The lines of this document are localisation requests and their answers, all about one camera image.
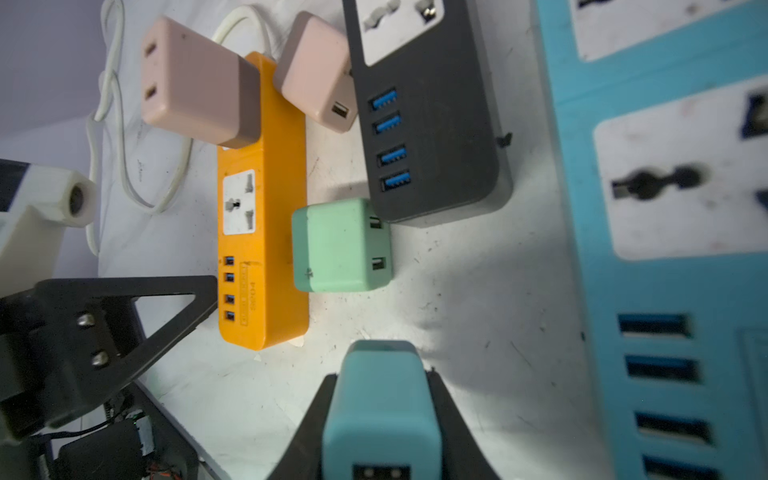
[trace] electronics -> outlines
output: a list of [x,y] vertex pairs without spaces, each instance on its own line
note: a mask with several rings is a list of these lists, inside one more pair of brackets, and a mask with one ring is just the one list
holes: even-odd
[[538,12],[616,476],[768,478],[768,3]]
[[261,137],[219,149],[219,330],[261,350],[303,335],[309,296],[293,285],[291,214],[306,206],[304,114],[272,85],[275,63],[246,59],[261,75]]
[[389,225],[365,198],[293,212],[293,282],[303,292],[366,292],[392,279]]
[[357,118],[355,84],[344,34],[299,12],[277,64],[275,88],[317,123],[343,133]]
[[229,148],[259,139],[260,75],[244,58],[168,17],[141,51],[145,122]]
[[324,478],[442,477],[440,425],[411,343],[350,346],[323,430],[322,466]]
[[371,203],[426,227],[502,207],[512,180],[474,0],[344,0]]
[[76,171],[0,159],[0,298],[31,289],[53,269],[66,227],[96,214],[96,186]]

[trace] black power strip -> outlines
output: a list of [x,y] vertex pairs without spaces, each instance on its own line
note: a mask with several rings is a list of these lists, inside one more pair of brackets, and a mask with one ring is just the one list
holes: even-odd
[[[382,22],[418,15],[412,3]],[[343,4],[376,213],[428,227],[503,207],[512,192],[508,136],[504,142],[474,0],[443,0],[438,23],[373,65],[362,40],[371,27],[356,0]],[[434,8],[441,5],[424,22]]]

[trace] black usb port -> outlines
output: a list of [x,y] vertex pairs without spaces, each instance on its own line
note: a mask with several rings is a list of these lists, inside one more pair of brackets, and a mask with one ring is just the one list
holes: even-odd
[[333,102],[331,111],[339,115],[341,118],[346,118],[346,116],[349,115],[348,107],[345,107],[344,105],[340,104],[338,101]]
[[371,265],[374,270],[384,270],[386,268],[386,259],[384,257],[377,257],[371,261]]
[[637,430],[645,435],[655,435],[686,442],[712,445],[710,424],[704,420],[684,419],[667,415],[635,413]]
[[411,467],[380,467],[368,465],[354,465],[352,469],[353,480],[411,480]]
[[631,377],[682,382],[700,381],[698,363],[694,360],[629,355],[626,361],[627,374]]
[[622,313],[619,328],[624,336],[668,336],[690,338],[688,317],[656,313]]
[[645,473],[651,480],[720,480],[714,468],[690,465],[672,460],[643,457]]

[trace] power cord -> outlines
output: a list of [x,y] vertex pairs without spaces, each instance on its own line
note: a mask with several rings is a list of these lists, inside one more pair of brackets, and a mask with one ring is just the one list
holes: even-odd
[[[85,125],[85,133],[88,137],[88,146],[91,151],[91,166],[88,174],[88,178],[94,183],[98,183],[101,176],[101,157],[96,148],[96,142],[94,140],[94,126],[96,123],[103,122],[107,113],[110,110],[112,102],[115,104],[116,110],[116,130],[117,130],[117,156],[118,156],[118,168],[120,170],[120,181],[123,187],[123,191],[126,196],[133,201],[133,203],[145,213],[150,215],[162,214],[167,208],[170,202],[174,199],[179,187],[184,180],[189,167],[190,156],[192,153],[192,139],[184,138],[181,145],[181,156],[176,167],[173,178],[170,181],[170,185],[165,195],[155,205],[150,204],[144,200],[141,195],[134,189],[131,179],[128,176],[128,167],[125,159],[125,126],[123,116],[123,97],[120,90],[120,82],[118,80],[117,64],[120,57],[120,50],[123,45],[123,34],[125,24],[125,8],[122,0],[104,0],[101,5],[101,33],[104,36],[104,43],[107,43],[107,23],[109,20],[109,14],[112,11],[116,14],[116,25],[114,35],[112,36],[112,43],[108,44],[109,51],[107,54],[106,65],[104,71],[99,75],[99,103],[96,110],[88,116],[88,120]],[[216,29],[212,39],[222,44],[224,39],[229,35],[232,29],[243,20],[251,20],[255,25],[258,25],[261,29],[264,42],[264,54],[268,57],[272,57],[272,44],[270,43],[270,37],[266,28],[266,22],[262,18],[259,11],[252,5],[241,5],[235,8],[233,11],[224,18],[219,27]],[[93,223],[90,223],[85,227],[85,237],[88,241],[88,247],[91,252],[98,256],[99,245],[96,239],[96,231]]]

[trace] blue usb port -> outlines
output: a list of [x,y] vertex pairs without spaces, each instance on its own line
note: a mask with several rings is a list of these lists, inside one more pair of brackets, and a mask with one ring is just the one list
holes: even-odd
[[634,414],[634,418],[637,421],[637,430],[645,435],[712,445],[710,425],[704,420],[639,412]]
[[382,165],[389,165],[398,160],[402,160],[407,156],[408,152],[406,151],[406,146],[400,145],[399,147],[388,150],[383,154],[379,154],[379,166],[381,167]]
[[377,111],[391,104],[395,100],[397,100],[397,90],[393,88],[392,90],[388,90],[385,93],[371,100],[370,101],[371,110]]
[[394,115],[390,115],[384,120],[377,121],[375,124],[373,124],[373,133],[377,135],[382,134],[387,130],[391,130],[394,127],[397,127],[401,123],[402,123],[402,118],[400,117],[400,112],[397,112]]
[[646,379],[699,382],[698,364],[689,359],[629,355],[627,373],[630,377]]
[[721,480],[720,473],[714,468],[703,465],[691,465],[674,460],[643,456],[643,466],[648,478],[668,478],[670,480]]
[[410,183],[411,183],[411,174],[406,170],[404,172],[400,172],[399,174],[392,175],[391,177],[383,178],[382,192],[394,190],[396,188],[400,188],[403,185],[407,185]]
[[667,336],[690,338],[688,317],[663,313],[619,314],[619,328],[624,336]]

